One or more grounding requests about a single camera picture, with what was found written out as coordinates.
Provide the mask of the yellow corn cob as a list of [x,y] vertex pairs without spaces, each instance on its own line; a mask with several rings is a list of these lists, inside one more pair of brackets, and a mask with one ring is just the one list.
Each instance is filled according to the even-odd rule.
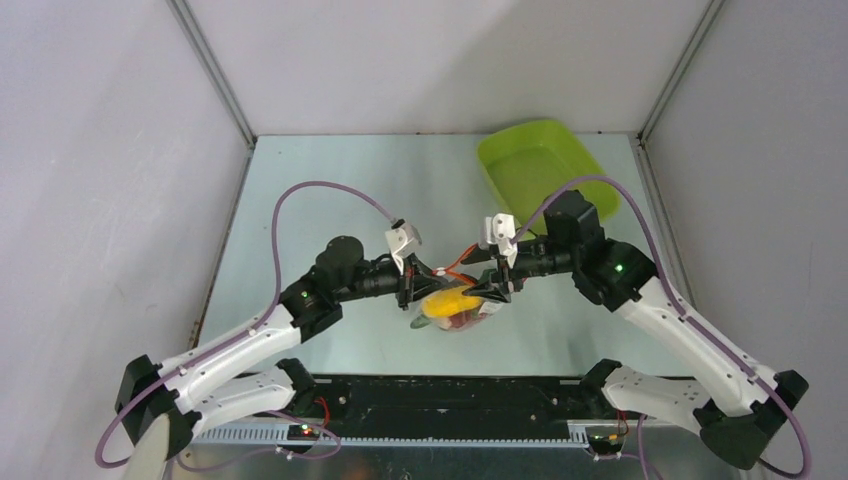
[[483,299],[466,297],[464,287],[440,290],[421,301],[421,311],[429,318],[447,318],[457,313],[477,309]]

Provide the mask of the long green cucumber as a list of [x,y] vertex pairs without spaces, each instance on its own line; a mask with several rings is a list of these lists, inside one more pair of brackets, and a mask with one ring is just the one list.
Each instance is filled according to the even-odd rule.
[[429,318],[425,315],[419,315],[418,317],[414,318],[410,322],[410,328],[413,329],[413,330],[417,330],[417,329],[426,328],[426,327],[430,326],[431,324],[432,324],[431,318]]

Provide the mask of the clear zip bag orange zipper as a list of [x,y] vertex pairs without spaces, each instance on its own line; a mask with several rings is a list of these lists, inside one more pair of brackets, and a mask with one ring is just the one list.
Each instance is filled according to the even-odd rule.
[[503,308],[504,302],[465,294],[478,278],[458,271],[457,268],[471,257],[477,247],[477,244],[473,244],[451,264],[431,270],[437,279],[446,280],[446,283],[435,292],[426,294],[419,302],[417,315],[410,322],[411,329],[435,326],[447,332],[462,331],[497,314]]

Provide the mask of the red chili pepper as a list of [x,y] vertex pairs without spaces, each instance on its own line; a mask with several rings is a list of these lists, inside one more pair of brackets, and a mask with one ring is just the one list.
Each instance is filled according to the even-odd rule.
[[475,326],[486,318],[486,314],[471,311],[457,313],[447,318],[443,329],[446,331],[461,331]]

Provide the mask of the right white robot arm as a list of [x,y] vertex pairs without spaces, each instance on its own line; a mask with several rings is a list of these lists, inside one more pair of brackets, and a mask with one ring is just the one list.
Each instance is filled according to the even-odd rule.
[[793,370],[773,370],[730,342],[679,295],[657,262],[608,238],[595,206],[578,191],[550,196],[543,219],[545,233],[532,240],[520,238],[509,214],[485,220],[471,261],[490,260],[494,267],[470,294],[507,303],[527,279],[570,275],[586,299],[647,332],[691,374],[666,379],[603,359],[581,381],[588,414],[644,414],[697,435],[737,469],[761,465],[770,441],[793,421],[808,382]]

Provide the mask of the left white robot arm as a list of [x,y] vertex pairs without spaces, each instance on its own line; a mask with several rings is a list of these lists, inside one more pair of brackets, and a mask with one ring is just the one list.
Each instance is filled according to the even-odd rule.
[[316,382],[299,360],[282,359],[255,374],[248,369],[327,330],[341,319],[346,301],[392,295],[407,309],[446,284],[413,254],[400,261],[388,254],[367,260],[358,239],[336,237],[264,313],[160,363],[146,355],[131,361],[116,413],[132,443],[156,418],[167,416],[167,458],[204,431],[243,417],[266,411],[313,414],[319,409]]

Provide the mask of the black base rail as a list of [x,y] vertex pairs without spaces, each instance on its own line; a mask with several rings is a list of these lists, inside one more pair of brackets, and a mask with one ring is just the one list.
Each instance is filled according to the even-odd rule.
[[634,421],[577,377],[318,375],[283,413],[344,439],[567,440],[577,421]]

